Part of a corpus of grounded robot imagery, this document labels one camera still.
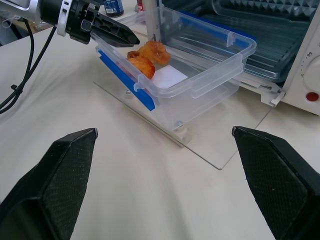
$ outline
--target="blue bottle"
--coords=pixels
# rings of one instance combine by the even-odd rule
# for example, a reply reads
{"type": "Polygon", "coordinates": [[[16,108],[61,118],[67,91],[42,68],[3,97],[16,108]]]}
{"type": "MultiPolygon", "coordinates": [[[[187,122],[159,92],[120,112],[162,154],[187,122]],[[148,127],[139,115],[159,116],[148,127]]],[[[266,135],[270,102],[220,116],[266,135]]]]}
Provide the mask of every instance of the blue bottle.
{"type": "Polygon", "coordinates": [[[121,0],[104,0],[103,4],[106,15],[110,18],[116,18],[124,14],[121,0]]]}

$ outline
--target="white table surface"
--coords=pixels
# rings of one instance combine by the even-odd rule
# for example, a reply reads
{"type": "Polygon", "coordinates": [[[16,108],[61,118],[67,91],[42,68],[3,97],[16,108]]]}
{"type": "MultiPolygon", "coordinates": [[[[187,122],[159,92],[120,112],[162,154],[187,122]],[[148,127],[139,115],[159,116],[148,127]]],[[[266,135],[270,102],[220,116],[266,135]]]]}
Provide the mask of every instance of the white table surface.
{"type": "MultiPolygon", "coordinates": [[[[49,31],[35,35],[36,52],[49,31]]],[[[218,171],[128,111],[93,84],[107,73],[94,46],[56,35],[18,104],[0,115],[0,201],[53,141],[95,127],[99,138],[71,239],[273,240],[239,155],[218,171]]],[[[0,47],[0,102],[23,78],[29,47],[28,38],[0,47]]],[[[320,171],[318,116],[280,104],[257,129],[285,138],[320,171]]]]}

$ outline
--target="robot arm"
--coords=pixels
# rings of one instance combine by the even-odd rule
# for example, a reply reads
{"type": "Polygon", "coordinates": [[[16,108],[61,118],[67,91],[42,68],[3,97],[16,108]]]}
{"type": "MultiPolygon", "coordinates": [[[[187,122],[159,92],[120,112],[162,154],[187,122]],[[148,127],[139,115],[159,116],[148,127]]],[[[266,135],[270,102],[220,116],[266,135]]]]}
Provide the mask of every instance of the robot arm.
{"type": "Polygon", "coordinates": [[[140,41],[125,25],[99,14],[101,3],[94,0],[0,0],[6,9],[33,22],[44,21],[57,33],[88,44],[91,32],[114,47],[132,47],[140,41]]]}

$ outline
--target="orange food piece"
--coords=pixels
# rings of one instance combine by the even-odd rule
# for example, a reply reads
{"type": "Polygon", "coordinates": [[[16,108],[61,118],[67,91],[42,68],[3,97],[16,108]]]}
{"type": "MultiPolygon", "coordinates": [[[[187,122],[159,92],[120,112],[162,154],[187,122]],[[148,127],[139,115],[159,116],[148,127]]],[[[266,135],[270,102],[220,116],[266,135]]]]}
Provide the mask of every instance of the orange food piece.
{"type": "Polygon", "coordinates": [[[159,41],[147,41],[138,52],[154,64],[168,64],[170,60],[170,54],[167,53],[165,46],[159,41]]]}
{"type": "Polygon", "coordinates": [[[127,54],[128,59],[135,58],[137,56],[140,56],[140,52],[138,52],[138,51],[129,51],[127,54]]]}
{"type": "Polygon", "coordinates": [[[156,68],[153,63],[144,56],[131,57],[128,61],[142,72],[148,79],[155,75],[156,68]]]}

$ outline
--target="clear plastic container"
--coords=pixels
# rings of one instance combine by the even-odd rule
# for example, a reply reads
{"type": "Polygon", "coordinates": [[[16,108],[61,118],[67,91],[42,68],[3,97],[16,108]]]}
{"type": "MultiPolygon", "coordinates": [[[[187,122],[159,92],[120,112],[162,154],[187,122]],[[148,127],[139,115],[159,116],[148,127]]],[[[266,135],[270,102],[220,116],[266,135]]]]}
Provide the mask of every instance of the clear plastic container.
{"type": "MultiPolygon", "coordinates": [[[[233,78],[244,71],[248,56],[256,50],[256,42],[251,38],[165,7],[119,22],[133,31],[145,26],[148,39],[162,42],[170,53],[168,65],[186,77],[170,87],[158,87],[126,59],[125,53],[138,50],[146,40],[124,51],[92,34],[100,59],[168,130],[180,127],[234,94],[240,83],[233,78]]],[[[156,65],[157,70],[163,67],[156,65]]]]}

